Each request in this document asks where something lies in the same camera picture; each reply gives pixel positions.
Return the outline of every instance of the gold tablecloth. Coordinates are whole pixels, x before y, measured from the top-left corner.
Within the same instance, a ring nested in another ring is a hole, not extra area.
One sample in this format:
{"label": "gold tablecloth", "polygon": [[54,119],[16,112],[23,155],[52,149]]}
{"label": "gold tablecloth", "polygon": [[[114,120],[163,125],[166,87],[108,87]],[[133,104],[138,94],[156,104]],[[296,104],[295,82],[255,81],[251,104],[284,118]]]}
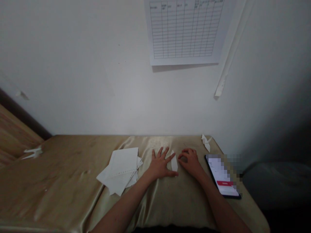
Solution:
{"label": "gold tablecloth", "polygon": [[[222,154],[210,142],[211,154]],[[185,147],[197,150],[200,163],[209,174],[207,150],[199,136],[54,136],[43,143],[44,153],[36,159],[15,161],[0,170],[0,230],[24,232],[85,232],[91,230],[117,202],[96,176],[107,166],[113,150],[139,148],[144,164],[152,149],[169,146],[179,154]],[[203,190],[180,165],[179,177],[154,182],[143,197],[129,227],[177,226],[217,229]],[[253,232],[269,232],[268,223],[243,184],[241,200],[230,205]]]}

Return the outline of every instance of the white paper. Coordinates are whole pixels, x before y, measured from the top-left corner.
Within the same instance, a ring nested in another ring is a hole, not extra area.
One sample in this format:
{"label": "white paper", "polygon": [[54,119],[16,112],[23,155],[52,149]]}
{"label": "white paper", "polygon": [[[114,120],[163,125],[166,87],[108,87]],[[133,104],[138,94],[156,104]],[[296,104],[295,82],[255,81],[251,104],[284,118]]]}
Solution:
{"label": "white paper", "polygon": [[144,0],[151,65],[218,63],[236,0]]}
{"label": "white paper", "polygon": [[143,164],[138,157],[138,148],[113,151],[109,165],[96,177],[108,187],[109,194],[121,196],[124,189],[138,179],[137,169]]}
{"label": "white paper", "polygon": [[[137,157],[137,169],[143,164],[142,159],[140,157]],[[134,185],[136,183],[138,179],[138,171],[135,172],[135,174],[133,175],[133,177],[130,179],[129,183],[127,184],[127,186],[125,188],[131,187],[132,185]]]}
{"label": "white paper", "polygon": [[37,158],[39,156],[39,154],[42,153],[42,149],[41,149],[41,146],[38,147],[37,149],[31,149],[31,150],[24,150],[24,153],[29,153],[29,152],[33,152],[33,154],[29,155],[29,156],[26,156],[25,158],[22,158],[23,159],[29,159],[29,158]]}
{"label": "white paper", "polygon": [[176,172],[178,170],[178,164],[177,164],[177,159],[176,155],[172,158],[171,160],[171,165],[172,165],[172,171]]}
{"label": "white paper", "polygon": [[202,143],[204,144],[204,146],[205,146],[205,148],[208,150],[208,152],[210,152],[210,149],[211,149],[211,147],[210,147],[210,141],[211,141],[211,139],[212,139],[212,137],[210,137],[210,139],[206,139],[206,137],[202,134]]}
{"label": "white paper", "polygon": [[137,169],[138,147],[115,150],[112,153],[110,177],[124,173],[132,173]]}

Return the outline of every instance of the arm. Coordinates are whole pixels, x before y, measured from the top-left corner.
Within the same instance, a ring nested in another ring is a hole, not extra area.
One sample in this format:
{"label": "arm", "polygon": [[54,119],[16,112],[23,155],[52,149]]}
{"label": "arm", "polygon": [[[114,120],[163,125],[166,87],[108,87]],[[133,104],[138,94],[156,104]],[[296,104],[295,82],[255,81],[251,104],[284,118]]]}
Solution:
{"label": "arm", "polygon": [[[187,162],[181,160],[183,156],[187,158]],[[212,179],[205,173],[199,163],[196,150],[190,148],[184,149],[179,155],[178,161],[202,186],[220,232],[251,232],[220,194]]]}
{"label": "arm", "polygon": [[122,195],[120,200],[98,222],[92,233],[124,232],[149,185],[158,178],[178,176],[178,172],[173,172],[166,168],[166,164],[172,160],[175,153],[165,159],[169,148],[167,147],[161,154],[162,149],[163,147],[161,147],[157,156],[155,156],[155,151],[152,150],[152,160],[149,168],[137,183],[127,193]]}

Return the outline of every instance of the red button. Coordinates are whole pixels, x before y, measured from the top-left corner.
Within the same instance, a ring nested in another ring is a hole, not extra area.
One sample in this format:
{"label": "red button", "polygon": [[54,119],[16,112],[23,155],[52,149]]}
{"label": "red button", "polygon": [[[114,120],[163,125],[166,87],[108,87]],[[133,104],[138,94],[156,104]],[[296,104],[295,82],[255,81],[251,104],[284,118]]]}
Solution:
{"label": "red button", "polygon": [[233,182],[231,181],[217,181],[218,185],[222,185],[222,186],[232,186]]}

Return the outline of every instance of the hand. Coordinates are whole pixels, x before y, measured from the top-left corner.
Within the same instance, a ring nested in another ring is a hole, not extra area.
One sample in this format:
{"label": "hand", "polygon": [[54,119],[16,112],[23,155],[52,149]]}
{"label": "hand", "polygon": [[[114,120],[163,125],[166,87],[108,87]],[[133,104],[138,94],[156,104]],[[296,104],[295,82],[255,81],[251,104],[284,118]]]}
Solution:
{"label": "hand", "polygon": [[[181,157],[186,157],[187,162],[182,161]],[[183,149],[182,153],[178,156],[178,162],[197,180],[202,176],[202,174],[205,174],[205,171],[199,163],[197,151],[194,149]]]}
{"label": "hand", "polygon": [[170,171],[167,169],[166,165],[168,162],[172,160],[172,158],[175,156],[175,153],[173,153],[170,157],[165,159],[165,156],[169,150],[169,147],[166,147],[165,151],[161,155],[163,150],[163,147],[160,148],[159,152],[157,155],[155,155],[155,151],[152,150],[152,160],[149,168],[145,172],[148,174],[148,176],[152,179],[152,181],[158,179],[158,178],[163,178],[166,176],[178,176],[178,172]]}

